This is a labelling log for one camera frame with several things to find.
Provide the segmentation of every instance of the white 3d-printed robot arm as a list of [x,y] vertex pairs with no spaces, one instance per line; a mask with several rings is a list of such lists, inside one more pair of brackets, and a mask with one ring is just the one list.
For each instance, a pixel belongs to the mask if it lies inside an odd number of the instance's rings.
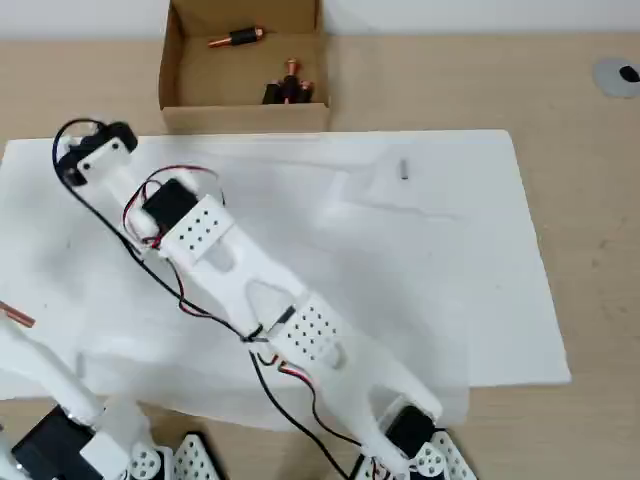
[[[117,138],[111,142],[82,159],[78,168],[89,182],[104,185],[124,208],[135,191],[127,177],[130,158]],[[197,185],[193,179],[182,180],[185,188],[193,190]],[[131,189],[128,195],[123,185]],[[142,209],[132,209],[128,218],[145,236],[158,234],[154,220]],[[148,248],[131,240],[141,249]],[[442,406],[384,345],[355,329],[289,269],[271,259],[211,196],[200,199],[165,232],[156,248],[223,305],[228,322],[242,335],[262,326],[271,351],[308,373],[331,412],[358,438],[366,454],[377,457],[392,472],[408,475],[409,459],[380,430],[372,395],[376,389],[386,389],[403,396],[434,423]],[[223,249],[232,265],[217,266],[211,260],[216,249]],[[257,311],[250,295],[255,283],[271,287],[281,297],[284,294],[287,307],[269,315]]]

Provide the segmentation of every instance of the perforated panel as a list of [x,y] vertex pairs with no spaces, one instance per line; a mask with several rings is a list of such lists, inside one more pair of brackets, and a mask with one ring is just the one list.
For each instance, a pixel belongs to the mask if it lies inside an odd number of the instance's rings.
[[445,455],[451,480],[476,480],[475,474],[447,432],[434,433],[431,443]]
[[314,296],[289,319],[273,341],[278,349],[287,352],[286,358],[302,367],[317,361],[333,367],[339,361],[344,327],[342,317]]
[[194,264],[234,224],[226,209],[207,195],[162,240],[162,248]]
[[184,437],[173,460],[176,480],[222,480],[198,435]]

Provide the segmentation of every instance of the copper rod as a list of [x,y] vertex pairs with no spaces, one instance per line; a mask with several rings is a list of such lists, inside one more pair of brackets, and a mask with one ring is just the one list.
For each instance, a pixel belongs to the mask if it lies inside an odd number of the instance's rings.
[[4,311],[4,313],[14,322],[19,323],[23,327],[31,328],[35,325],[36,321],[31,318],[29,315],[22,313],[20,310],[16,310],[13,307],[10,307],[4,302],[0,302],[0,310]]

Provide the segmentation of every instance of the small black object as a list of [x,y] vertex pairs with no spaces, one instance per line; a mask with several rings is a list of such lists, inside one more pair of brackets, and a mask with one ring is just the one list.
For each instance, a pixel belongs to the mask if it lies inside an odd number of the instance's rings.
[[620,69],[620,76],[629,83],[640,82],[640,73],[638,73],[638,71],[635,68],[633,68],[631,65],[622,67]]
[[311,103],[313,97],[313,87],[300,88],[298,92],[297,103]]
[[[387,430],[387,438],[402,450],[408,458],[413,458],[420,451],[425,442],[431,441],[433,434],[441,431],[433,421],[418,408],[409,405],[403,408]],[[355,479],[363,467],[364,456],[360,455],[351,471],[350,479]],[[422,480],[425,477],[418,472],[411,472],[410,480]],[[440,474],[436,479],[444,479]]]
[[63,178],[71,186],[80,187],[86,185],[87,179],[78,168],[78,164],[98,148],[115,138],[122,141],[129,153],[133,152],[138,146],[138,139],[131,127],[124,122],[114,122],[100,128],[93,135],[87,135],[78,145],[70,145],[69,151],[58,161],[56,170],[62,174]]
[[198,197],[172,178],[149,197],[142,209],[156,221],[160,235],[164,235],[197,204]]
[[297,103],[300,92],[300,81],[295,75],[287,75],[282,82],[282,96],[289,103]]
[[296,313],[296,309],[293,305],[291,305],[289,308],[285,310],[285,312],[282,315],[280,315],[280,318],[276,323],[283,323],[283,324],[287,323],[294,313]]
[[229,33],[231,45],[244,45],[245,43],[254,43],[260,40],[256,27],[243,28]]
[[11,452],[33,480],[101,480],[80,455],[92,438],[88,427],[69,420],[57,406]]
[[282,89],[277,83],[268,83],[264,90],[264,97],[262,98],[263,105],[271,105],[274,103],[284,103],[282,96]]

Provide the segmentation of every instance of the black wire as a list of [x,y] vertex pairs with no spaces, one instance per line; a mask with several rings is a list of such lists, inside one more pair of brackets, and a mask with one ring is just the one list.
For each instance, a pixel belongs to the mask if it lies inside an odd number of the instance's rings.
[[333,456],[331,455],[331,452],[329,452],[327,447],[325,447],[324,443],[322,443],[322,441],[318,437],[316,437],[313,433],[311,433],[304,425],[302,425],[295,418],[293,418],[289,414],[289,412],[287,412],[282,407],[282,405],[278,403],[278,400],[276,400],[276,398],[273,396],[273,394],[271,393],[271,390],[269,390],[269,386],[267,385],[267,382],[264,380],[262,371],[260,370],[260,365],[258,364],[258,359],[256,358],[255,354],[250,351],[249,355],[251,356],[251,362],[253,362],[253,368],[255,368],[256,374],[258,375],[258,380],[260,381],[260,385],[262,386],[264,393],[267,395],[267,397],[269,398],[273,406],[276,407],[276,410],[278,410],[282,414],[282,416],[284,416],[284,418],[286,418],[293,426],[295,426],[298,430],[300,430],[307,437],[313,440],[313,442],[318,446],[318,448],[320,448],[324,456],[327,457],[327,460],[329,460],[329,463],[331,463],[333,468],[336,469],[336,471],[340,474],[340,476],[344,480],[349,480],[349,475],[347,475],[345,471],[340,467],[340,465],[338,465],[338,462],[336,462],[335,458],[333,458]]
[[260,363],[265,367],[272,367],[278,361],[278,355],[274,355],[273,358],[268,362],[264,358],[262,358],[262,355],[260,355],[259,353],[257,354],[257,356],[258,356],[258,360],[260,360]]
[[362,447],[362,444],[360,442],[358,442],[357,440],[354,440],[353,438],[347,437],[346,435],[342,435],[341,433],[336,432],[335,430],[333,430],[332,428],[327,426],[327,424],[325,424],[322,421],[322,419],[320,418],[320,415],[318,415],[318,410],[316,409],[316,404],[317,404],[317,400],[318,400],[317,399],[317,394],[316,394],[316,389],[313,387],[313,384],[309,380],[307,380],[306,378],[303,378],[301,376],[299,377],[298,375],[294,375],[293,373],[285,372],[285,371],[281,370],[281,368],[278,368],[278,371],[280,373],[284,373],[285,375],[289,375],[290,377],[297,378],[302,383],[304,383],[307,387],[309,387],[309,390],[311,390],[311,395],[313,397],[313,399],[311,401],[311,413],[313,413],[313,418],[316,419],[316,422],[318,422],[318,424],[322,428],[324,428],[327,432],[329,432],[334,437],[339,438],[340,440],[344,440],[345,442],[349,442],[350,444],[355,445],[357,447]]
[[111,233],[113,233],[118,240],[120,240],[120,242],[122,243],[122,245],[124,246],[125,250],[127,251],[127,253],[131,256],[131,258],[138,264],[138,266],[140,268],[142,268],[151,278],[153,278],[156,283],[158,285],[160,285],[162,288],[164,288],[168,293],[170,293],[173,297],[175,297],[177,300],[181,300],[183,304],[189,306],[190,308],[192,308],[193,310],[195,310],[196,312],[202,314],[202,315],[206,315],[207,318],[210,318],[211,320],[218,322],[219,324],[221,324],[222,326],[228,328],[229,330],[231,330],[233,333],[235,333],[236,335],[238,335],[238,337],[240,337],[240,340],[244,343],[247,342],[255,342],[255,341],[262,341],[262,339],[258,339],[256,338],[260,332],[262,332],[262,326],[258,327],[258,329],[254,332],[252,332],[251,334],[249,334],[248,336],[244,337],[240,332],[238,332],[235,328],[233,328],[231,325],[229,325],[225,320],[216,317],[215,315],[212,315],[211,313],[209,313],[208,311],[206,311],[205,309],[199,307],[198,305],[190,302],[189,300],[187,300],[186,298],[184,298],[182,295],[180,295],[178,292],[176,292],[173,288],[171,288],[164,280],[162,280],[153,270],[151,270],[145,263],[144,260],[142,260],[141,258],[138,257],[138,254],[140,253],[140,251],[135,247],[134,244],[132,244],[129,239],[127,237],[125,237],[124,235],[122,235],[122,233],[120,233],[118,231],[118,229],[116,229],[111,222],[109,222],[98,210],[96,210],[89,202],[87,202],[84,198],[82,198],[80,195],[78,195],[76,193],[76,191],[71,187],[71,185],[69,185],[63,175],[62,172],[60,172],[58,170],[58,146],[60,144],[60,139],[62,138],[62,136],[65,134],[65,132],[72,127],[73,125],[79,124],[79,123],[89,123],[89,124],[93,124],[93,125],[97,125],[99,128],[106,128],[106,124],[103,122],[100,122],[98,120],[94,120],[92,118],[74,118],[73,120],[69,120],[67,123],[65,123],[62,127],[60,127],[60,129],[58,130],[58,133],[56,133],[56,136],[53,139],[53,147],[52,147],[52,152],[51,152],[51,158],[53,161],[53,169],[56,172],[56,176],[58,177],[58,180],[60,180],[60,183],[62,184],[62,186],[82,205],[84,206],[87,210],[89,210],[91,213],[93,213],[96,218],[98,220],[100,220],[100,222],[109,229],[109,231],[111,231]]

